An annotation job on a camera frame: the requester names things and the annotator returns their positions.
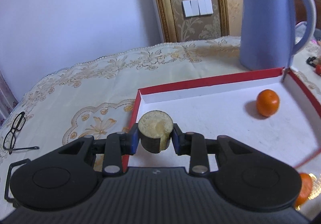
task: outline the blue electric kettle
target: blue electric kettle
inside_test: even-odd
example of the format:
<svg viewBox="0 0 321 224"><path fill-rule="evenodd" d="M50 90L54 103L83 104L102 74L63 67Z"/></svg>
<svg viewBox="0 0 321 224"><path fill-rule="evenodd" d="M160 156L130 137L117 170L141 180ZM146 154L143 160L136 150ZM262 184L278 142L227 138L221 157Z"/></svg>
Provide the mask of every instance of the blue electric kettle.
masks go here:
<svg viewBox="0 0 321 224"><path fill-rule="evenodd" d="M302 0L307 29L295 44L294 0L243 0L240 62L250 70L290 67L316 26L314 0Z"/></svg>

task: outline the tablecloth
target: tablecloth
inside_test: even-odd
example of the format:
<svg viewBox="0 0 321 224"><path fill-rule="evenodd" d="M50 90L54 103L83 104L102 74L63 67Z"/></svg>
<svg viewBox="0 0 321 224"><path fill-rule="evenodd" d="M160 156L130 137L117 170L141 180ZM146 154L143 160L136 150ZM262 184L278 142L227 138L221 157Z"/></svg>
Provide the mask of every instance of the tablecloth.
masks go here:
<svg viewBox="0 0 321 224"><path fill-rule="evenodd" d="M76 64L40 80L0 129L0 219L13 210L3 198L12 162L33 160L87 134L99 139L112 132L127 131L138 88L247 71L239 63L239 45L240 38L232 36L163 43ZM317 45L309 43L295 56L293 66L321 102L321 78L305 64L318 50ZM40 149L9 155L2 149L3 138L21 111L25 111L27 121L17 135L16 147L39 146ZM314 196L321 190L320 162L321 156L317 156L298 169L315 176ZM97 157L94 168L101 167L102 156ZM321 211L320 197L308 201L301 212L313 218Z"/></svg>

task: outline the curtain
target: curtain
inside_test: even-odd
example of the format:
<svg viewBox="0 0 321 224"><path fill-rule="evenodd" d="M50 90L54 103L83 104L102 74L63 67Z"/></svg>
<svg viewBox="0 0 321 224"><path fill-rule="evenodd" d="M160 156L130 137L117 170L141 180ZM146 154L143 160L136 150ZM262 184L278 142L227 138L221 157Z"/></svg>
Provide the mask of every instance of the curtain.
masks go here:
<svg viewBox="0 0 321 224"><path fill-rule="evenodd" d="M0 71L0 126L18 104Z"/></svg>

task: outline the tangerine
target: tangerine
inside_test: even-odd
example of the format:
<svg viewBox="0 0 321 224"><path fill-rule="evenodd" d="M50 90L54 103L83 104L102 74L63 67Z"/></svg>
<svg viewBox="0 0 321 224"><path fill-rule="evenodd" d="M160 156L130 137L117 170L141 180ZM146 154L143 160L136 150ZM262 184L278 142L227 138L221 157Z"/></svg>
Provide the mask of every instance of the tangerine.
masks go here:
<svg viewBox="0 0 321 224"><path fill-rule="evenodd" d="M302 205L304 202L307 201L309 195L312 192L313 181L309 174L307 173L300 173L302 185L299 196L295 201L295 207Z"/></svg>
<svg viewBox="0 0 321 224"><path fill-rule="evenodd" d="M270 117L275 114L280 106L280 98L275 91L266 89L259 93L256 98L257 111L265 116Z"/></svg>

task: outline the eyeglasses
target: eyeglasses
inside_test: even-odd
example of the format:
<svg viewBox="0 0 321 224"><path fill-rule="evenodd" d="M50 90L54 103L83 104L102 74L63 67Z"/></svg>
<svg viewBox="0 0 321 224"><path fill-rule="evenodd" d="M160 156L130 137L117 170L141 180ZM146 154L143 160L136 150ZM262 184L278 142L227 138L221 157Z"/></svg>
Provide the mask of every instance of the eyeglasses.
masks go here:
<svg viewBox="0 0 321 224"><path fill-rule="evenodd" d="M39 146L26 147L26 148L14 148L16 143L16 132L21 131L22 127L26 122L25 112L21 112L17 115L13 121L10 131L7 133L3 140L3 149L9 151L9 154L12 154L12 151L17 150L38 150Z"/></svg>

